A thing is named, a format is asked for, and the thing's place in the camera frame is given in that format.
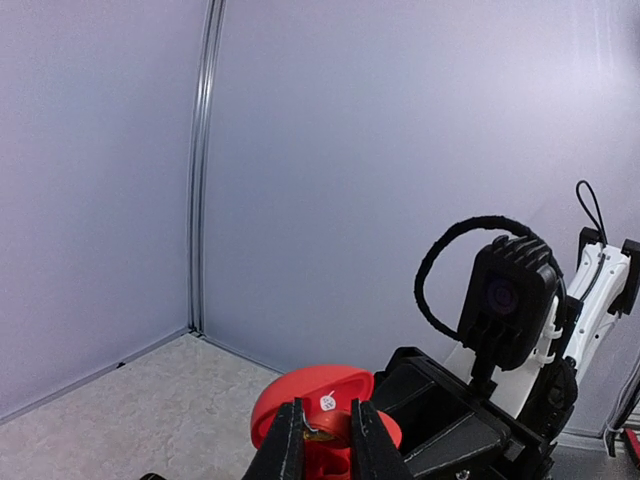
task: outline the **floor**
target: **floor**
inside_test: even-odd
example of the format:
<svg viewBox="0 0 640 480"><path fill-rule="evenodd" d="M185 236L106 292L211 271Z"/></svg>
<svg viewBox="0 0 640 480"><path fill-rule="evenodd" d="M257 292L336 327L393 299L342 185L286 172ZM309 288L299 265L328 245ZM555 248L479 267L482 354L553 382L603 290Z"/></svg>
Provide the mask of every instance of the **floor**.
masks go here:
<svg viewBox="0 0 640 480"><path fill-rule="evenodd" d="M0 426L0 479L240 480L276 374L191 335ZM639 477L626 455L559 447L554 478Z"/></svg>

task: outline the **white wall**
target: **white wall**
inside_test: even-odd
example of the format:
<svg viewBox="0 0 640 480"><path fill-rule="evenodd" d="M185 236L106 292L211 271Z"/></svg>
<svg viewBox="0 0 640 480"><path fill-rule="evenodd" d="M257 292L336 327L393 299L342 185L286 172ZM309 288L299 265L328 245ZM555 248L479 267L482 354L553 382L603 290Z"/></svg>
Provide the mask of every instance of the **white wall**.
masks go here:
<svg viewBox="0 0 640 480"><path fill-rule="evenodd" d="M503 213L571 279L601 197L611 241L640 239L640 50L623 2L234 0L225 14L207 185L207 335L280 369L383 367L452 344L413 278L452 223ZM473 257L427 282L456 325ZM629 373L640 309L603 344L572 423L599 430Z"/></svg>
<svg viewBox="0 0 640 480"><path fill-rule="evenodd" d="M0 2L0 417L186 326L205 10Z"/></svg>

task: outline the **white logo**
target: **white logo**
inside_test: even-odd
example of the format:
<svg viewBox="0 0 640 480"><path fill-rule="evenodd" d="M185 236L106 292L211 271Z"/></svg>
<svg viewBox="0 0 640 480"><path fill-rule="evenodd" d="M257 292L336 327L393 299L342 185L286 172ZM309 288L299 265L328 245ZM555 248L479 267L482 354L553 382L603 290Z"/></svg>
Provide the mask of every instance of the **white logo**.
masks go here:
<svg viewBox="0 0 640 480"><path fill-rule="evenodd" d="M335 410L336 409L336 399L333 398L331 395L333 395L335 393L335 390L333 392L331 392L329 395L325 395L324 397L322 397L320 399L320 408L325 411L328 412L329 410Z"/></svg>

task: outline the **camera lens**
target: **camera lens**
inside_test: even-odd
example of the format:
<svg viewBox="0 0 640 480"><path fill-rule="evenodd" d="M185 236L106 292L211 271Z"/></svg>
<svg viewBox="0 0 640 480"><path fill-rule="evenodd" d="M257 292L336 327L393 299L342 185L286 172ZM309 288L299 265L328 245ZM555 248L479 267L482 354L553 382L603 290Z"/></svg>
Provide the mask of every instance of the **camera lens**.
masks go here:
<svg viewBox="0 0 640 480"><path fill-rule="evenodd" d="M487 287L487 302L494 312L509 315L518 308L518 292L509 280L499 278Z"/></svg>

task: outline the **marble patterned surface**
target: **marble patterned surface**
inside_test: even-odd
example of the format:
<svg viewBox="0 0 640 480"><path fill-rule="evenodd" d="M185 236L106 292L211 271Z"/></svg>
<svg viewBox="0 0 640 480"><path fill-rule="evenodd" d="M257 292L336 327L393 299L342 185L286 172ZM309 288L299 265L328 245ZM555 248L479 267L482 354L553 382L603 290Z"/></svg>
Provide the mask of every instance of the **marble patterned surface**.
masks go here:
<svg viewBox="0 0 640 480"><path fill-rule="evenodd" d="M0 479L237 480L276 374L190 335L0 426Z"/></svg>

